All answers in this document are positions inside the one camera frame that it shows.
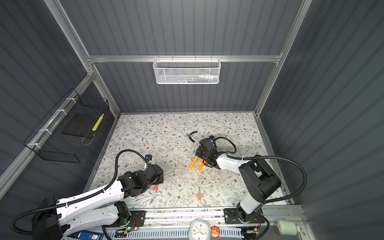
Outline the orange highlighter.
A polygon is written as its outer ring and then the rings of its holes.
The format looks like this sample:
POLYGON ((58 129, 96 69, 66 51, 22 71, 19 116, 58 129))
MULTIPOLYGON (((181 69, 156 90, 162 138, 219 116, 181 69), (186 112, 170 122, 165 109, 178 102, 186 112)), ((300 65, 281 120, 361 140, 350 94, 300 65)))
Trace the orange highlighter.
POLYGON ((199 159, 198 156, 195 156, 194 160, 192 161, 191 165, 189 166, 189 170, 192 170, 194 165, 196 164, 197 160, 199 159))
POLYGON ((197 168, 197 172, 199 172, 205 166, 204 161, 200 162, 200 166, 197 168))

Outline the translucent pink cap front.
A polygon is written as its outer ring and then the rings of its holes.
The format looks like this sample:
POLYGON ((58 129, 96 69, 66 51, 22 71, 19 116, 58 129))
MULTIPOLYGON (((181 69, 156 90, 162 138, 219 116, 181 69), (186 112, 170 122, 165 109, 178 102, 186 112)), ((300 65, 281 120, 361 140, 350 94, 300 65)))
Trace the translucent pink cap front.
POLYGON ((203 196, 204 196, 203 193, 202 193, 201 191, 198 191, 196 197, 197 197, 197 199, 198 199, 199 201, 201 201, 201 200, 203 199, 203 196))

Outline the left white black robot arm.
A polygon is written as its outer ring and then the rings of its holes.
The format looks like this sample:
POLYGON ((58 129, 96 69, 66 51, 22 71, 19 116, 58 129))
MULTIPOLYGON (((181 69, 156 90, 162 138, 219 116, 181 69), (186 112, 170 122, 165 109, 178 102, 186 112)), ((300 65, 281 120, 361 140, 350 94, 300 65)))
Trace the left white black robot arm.
POLYGON ((82 200, 85 194, 60 199, 63 207, 35 213, 32 218, 34 240, 60 240, 97 226, 132 227, 136 221, 123 199, 135 197, 152 185, 164 182, 164 171, 149 165, 144 171, 126 172, 100 194, 82 200))

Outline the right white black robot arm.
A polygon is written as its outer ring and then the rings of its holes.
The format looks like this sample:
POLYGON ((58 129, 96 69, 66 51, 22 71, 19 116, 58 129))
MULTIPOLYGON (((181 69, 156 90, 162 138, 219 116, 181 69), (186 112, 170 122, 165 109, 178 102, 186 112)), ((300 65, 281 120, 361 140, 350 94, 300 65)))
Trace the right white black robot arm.
POLYGON ((237 205, 239 220, 243 223, 250 221, 254 211, 266 203, 267 198, 281 187, 281 180, 260 155, 254 159, 231 157, 217 150, 216 138, 205 138, 199 142, 196 156, 203 160, 209 168, 227 170, 241 175, 248 193, 237 205))

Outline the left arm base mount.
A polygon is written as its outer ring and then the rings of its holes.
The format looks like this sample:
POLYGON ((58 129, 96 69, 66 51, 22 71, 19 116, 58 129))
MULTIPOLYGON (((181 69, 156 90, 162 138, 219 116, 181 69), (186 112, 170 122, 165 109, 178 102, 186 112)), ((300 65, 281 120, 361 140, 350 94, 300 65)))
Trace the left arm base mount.
POLYGON ((135 228, 143 227, 146 219, 146 211, 130 211, 128 217, 124 217, 119 227, 132 231, 135 228))

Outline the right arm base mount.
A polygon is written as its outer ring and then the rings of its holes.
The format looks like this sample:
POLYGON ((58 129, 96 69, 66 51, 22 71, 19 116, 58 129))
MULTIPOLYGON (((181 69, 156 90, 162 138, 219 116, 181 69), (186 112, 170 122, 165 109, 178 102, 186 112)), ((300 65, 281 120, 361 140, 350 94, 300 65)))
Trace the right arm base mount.
POLYGON ((234 224, 253 224, 261 225, 266 221, 262 218, 261 211, 253 212, 249 217, 241 219, 238 210, 236 208, 225 208, 224 209, 224 219, 225 224, 234 225, 234 224))

